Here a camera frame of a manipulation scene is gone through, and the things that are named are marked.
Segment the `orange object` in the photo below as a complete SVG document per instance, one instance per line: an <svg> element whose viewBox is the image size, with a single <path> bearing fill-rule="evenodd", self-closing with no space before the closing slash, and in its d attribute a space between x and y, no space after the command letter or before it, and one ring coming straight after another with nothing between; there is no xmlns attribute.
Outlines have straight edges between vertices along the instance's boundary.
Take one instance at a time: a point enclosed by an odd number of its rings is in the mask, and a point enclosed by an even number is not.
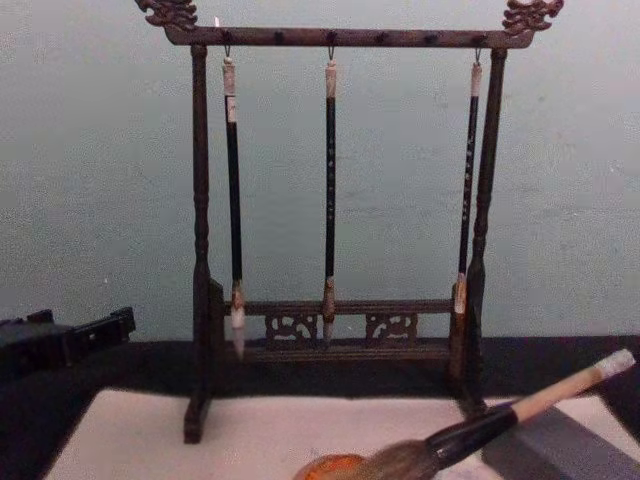
<svg viewBox="0 0 640 480"><path fill-rule="evenodd" d="M360 465L364 460L364 457L354 454L327 455L307 465L296 475L295 479L322 480L327 473L350 470Z"/></svg>

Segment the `black table surface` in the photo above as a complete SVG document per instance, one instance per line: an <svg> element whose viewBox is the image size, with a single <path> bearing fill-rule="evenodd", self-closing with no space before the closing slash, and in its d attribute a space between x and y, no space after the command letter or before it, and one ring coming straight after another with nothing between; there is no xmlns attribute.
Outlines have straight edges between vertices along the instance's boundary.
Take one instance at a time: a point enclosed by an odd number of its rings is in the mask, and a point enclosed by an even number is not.
<svg viewBox="0 0 640 480"><path fill-rule="evenodd" d="M485 397L532 393L620 348L637 356L640 336L484 339L483 392ZM189 396L195 378L192 367L189 342L129 343L71 368L0 385L0 477L45 475L100 390ZM448 396L440 374L416 362L232 368L225 396ZM640 368L595 387L593 393L640 442Z"/></svg>

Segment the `black brush handle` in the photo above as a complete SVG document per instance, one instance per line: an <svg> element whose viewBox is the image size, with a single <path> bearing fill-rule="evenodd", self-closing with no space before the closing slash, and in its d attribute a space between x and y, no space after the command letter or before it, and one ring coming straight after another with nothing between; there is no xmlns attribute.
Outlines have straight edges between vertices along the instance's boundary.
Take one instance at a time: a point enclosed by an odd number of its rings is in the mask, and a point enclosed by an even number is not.
<svg viewBox="0 0 640 480"><path fill-rule="evenodd" d="M327 233L325 277L333 277L336 231L336 99L327 97Z"/></svg>
<svg viewBox="0 0 640 480"><path fill-rule="evenodd" d="M425 444L437 457L439 470L443 470L464 460L517 424L518 417L513 409L501 405L440 430L427 438Z"/></svg>
<svg viewBox="0 0 640 480"><path fill-rule="evenodd" d="M467 272L467 251L469 248L469 221L471 215L471 193L473 188L473 163L476 151L476 128L478 124L478 97L471 96L469 105L469 128L464 168L464 191L462 196L462 224L460 226L460 255L458 273Z"/></svg>
<svg viewBox="0 0 640 480"><path fill-rule="evenodd" d="M229 121L229 99L225 97L227 152L229 161L229 208L231 216L231 269L233 280L242 280L242 234L240 227L240 173L238 167L238 124Z"/></svg>

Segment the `teal wall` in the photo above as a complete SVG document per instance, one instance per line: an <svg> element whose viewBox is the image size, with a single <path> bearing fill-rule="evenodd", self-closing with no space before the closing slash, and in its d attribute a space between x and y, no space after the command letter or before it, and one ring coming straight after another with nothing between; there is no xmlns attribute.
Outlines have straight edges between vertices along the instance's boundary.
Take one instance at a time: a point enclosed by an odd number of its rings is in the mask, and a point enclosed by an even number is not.
<svg viewBox="0 0 640 480"><path fill-rule="evenodd" d="M238 26L489 29L504 3L198 7L202 25L216 15ZM137 339L191 336L191 59L143 17L133 0L0 6L0 318L52 308L73 324L132 305ZM554 27L507 61L488 335L640 333L638 18L638 2L567 1ZM247 295L319 299L327 52L232 56ZM210 266L228 292L222 58L210 50ZM337 49L336 60L337 295L446 295L472 52ZM446 334L447 319L422 331Z"/></svg>

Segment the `wooden brush rack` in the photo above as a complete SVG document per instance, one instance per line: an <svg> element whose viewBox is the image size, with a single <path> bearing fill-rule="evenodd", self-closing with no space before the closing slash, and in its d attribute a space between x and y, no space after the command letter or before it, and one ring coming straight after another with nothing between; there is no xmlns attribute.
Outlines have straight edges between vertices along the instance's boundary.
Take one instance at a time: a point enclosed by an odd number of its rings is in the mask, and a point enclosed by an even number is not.
<svg viewBox="0 0 640 480"><path fill-rule="evenodd" d="M479 389L481 373L482 301L485 285L483 256L493 186L500 122L502 83L507 52L529 47L537 31L551 25L563 7L562 0L509 0L502 30L355 30L323 28L220 28L196 25L191 0L135 0L154 26L163 27L174 45L190 46L193 66L193 188L195 204L196 263L193 280L193 333L197 382L185 414L186 443L202 437L209 401L225 382L225 365L237 362L225 338L224 322L230 303L222 286L211 278L209 241L209 147L207 130L207 47L371 47L457 48L491 50L489 93L476 192L472 259L466 271L462 311L454 311L456 289L440 299L337 301L337 316L358 315L366 322L364 339L347 339L325 348L318 340L323 316L321 301L248 302L246 314L265 321L266 342L247 348L244 362L322 362L415 360L444 365L451 392L467 413L485 408ZM466 239L464 248L466 258ZM446 343L419 338L418 316L450 314Z"/></svg>

